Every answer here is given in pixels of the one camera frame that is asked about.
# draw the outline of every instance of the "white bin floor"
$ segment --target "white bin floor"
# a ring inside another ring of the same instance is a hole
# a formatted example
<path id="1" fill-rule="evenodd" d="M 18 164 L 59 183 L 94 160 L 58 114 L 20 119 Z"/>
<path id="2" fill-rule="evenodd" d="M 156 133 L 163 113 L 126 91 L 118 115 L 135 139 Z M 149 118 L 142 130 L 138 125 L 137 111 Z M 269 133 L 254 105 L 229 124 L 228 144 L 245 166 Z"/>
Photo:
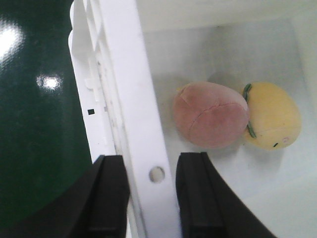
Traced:
<path id="1" fill-rule="evenodd" d="M 314 193 L 316 200 L 316 189 L 307 187 L 301 191 L 303 195 L 292 192 L 305 181 L 317 182 L 317 125 L 291 22 L 148 32 L 145 42 L 173 177 L 181 152 L 207 151 L 226 182 L 274 233 L 302 238 L 317 234 L 317 228 L 309 224 L 311 219 L 317 220 L 317 202 L 314 208 L 308 207 L 309 201 L 304 199 L 306 192 L 307 199 Z M 202 80 L 237 91 L 254 81 L 282 87 L 301 111 L 303 128 L 298 140 L 273 152 L 258 149 L 243 138 L 225 149 L 212 150 L 185 141 L 172 119 L 173 97 L 177 88 Z M 291 191 L 277 195 L 286 187 Z M 309 231 L 302 232 L 300 227 Z"/>

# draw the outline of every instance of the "stitched seam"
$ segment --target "stitched seam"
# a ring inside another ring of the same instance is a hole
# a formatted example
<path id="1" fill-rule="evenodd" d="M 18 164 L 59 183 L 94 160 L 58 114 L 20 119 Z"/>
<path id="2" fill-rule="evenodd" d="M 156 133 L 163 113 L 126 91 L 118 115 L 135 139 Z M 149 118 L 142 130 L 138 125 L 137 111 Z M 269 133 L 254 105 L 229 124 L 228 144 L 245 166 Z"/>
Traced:
<path id="1" fill-rule="evenodd" d="M 206 110 L 203 110 L 197 117 L 196 117 L 196 119 L 193 121 L 193 123 L 191 124 L 191 126 L 190 126 L 190 128 L 189 128 L 189 130 L 188 130 L 188 137 L 189 137 L 189 141 L 190 142 L 192 142 L 192 139 L 191 139 L 191 131 L 192 131 L 192 127 L 193 127 L 193 125 L 194 125 L 194 123 L 198 120 L 198 118 L 202 115 L 202 114 L 204 114 L 205 112 L 207 112 L 207 111 L 210 111 L 211 109 L 213 109 L 213 108 L 219 108 L 219 107 L 224 107 L 224 106 L 228 106 L 228 105 L 237 105 L 237 106 L 239 106 L 239 107 L 241 107 L 243 110 L 244 110 L 244 107 L 242 107 L 240 104 L 238 104 L 238 103 L 226 103 L 226 104 L 223 104 L 223 105 L 214 105 L 214 106 L 211 106 L 210 108 L 208 108 L 208 109 L 206 109 Z"/>

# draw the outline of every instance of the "pink plush peach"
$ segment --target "pink plush peach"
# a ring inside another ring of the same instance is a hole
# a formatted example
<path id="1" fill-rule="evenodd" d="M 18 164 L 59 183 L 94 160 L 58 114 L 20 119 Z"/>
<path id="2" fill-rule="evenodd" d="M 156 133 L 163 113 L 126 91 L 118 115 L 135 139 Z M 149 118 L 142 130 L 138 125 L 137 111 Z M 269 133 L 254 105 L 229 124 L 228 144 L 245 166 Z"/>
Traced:
<path id="1" fill-rule="evenodd" d="M 187 84 L 179 91 L 173 116 L 180 133 L 205 148 L 231 144 L 249 122 L 248 105 L 238 92 L 204 81 Z"/>

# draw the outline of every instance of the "white plastic crate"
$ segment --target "white plastic crate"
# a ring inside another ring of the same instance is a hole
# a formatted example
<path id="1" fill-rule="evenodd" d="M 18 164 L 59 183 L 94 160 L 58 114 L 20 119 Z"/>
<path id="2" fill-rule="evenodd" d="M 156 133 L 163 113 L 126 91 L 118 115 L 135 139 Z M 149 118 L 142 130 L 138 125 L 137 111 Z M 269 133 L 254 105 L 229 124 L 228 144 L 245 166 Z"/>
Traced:
<path id="1" fill-rule="evenodd" d="M 179 135 L 171 105 L 177 88 L 200 80 L 238 91 L 269 81 L 295 100 L 303 128 L 290 147 L 266 152 L 241 138 L 207 152 L 275 235 L 317 235 L 316 0 L 75 0 L 71 19 L 92 159 L 124 156 L 133 237 L 181 237 L 177 159 L 205 150 Z M 155 167 L 161 182 L 151 181 Z"/>

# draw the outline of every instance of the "crate hole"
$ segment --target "crate hole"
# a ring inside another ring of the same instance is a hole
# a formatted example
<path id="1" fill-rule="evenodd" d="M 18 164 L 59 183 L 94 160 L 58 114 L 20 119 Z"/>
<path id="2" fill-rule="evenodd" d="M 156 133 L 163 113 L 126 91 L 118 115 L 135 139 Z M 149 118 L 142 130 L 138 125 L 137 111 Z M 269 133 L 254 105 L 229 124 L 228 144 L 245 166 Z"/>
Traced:
<path id="1" fill-rule="evenodd" d="M 88 109 L 88 115 L 92 115 L 95 114 L 95 110 L 94 109 Z"/>
<path id="2" fill-rule="evenodd" d="M 154 183 L 162 182 L 165 178 L 165 172 L 162 167 L 156 166 L 150 171 L 150 180 Z"/>

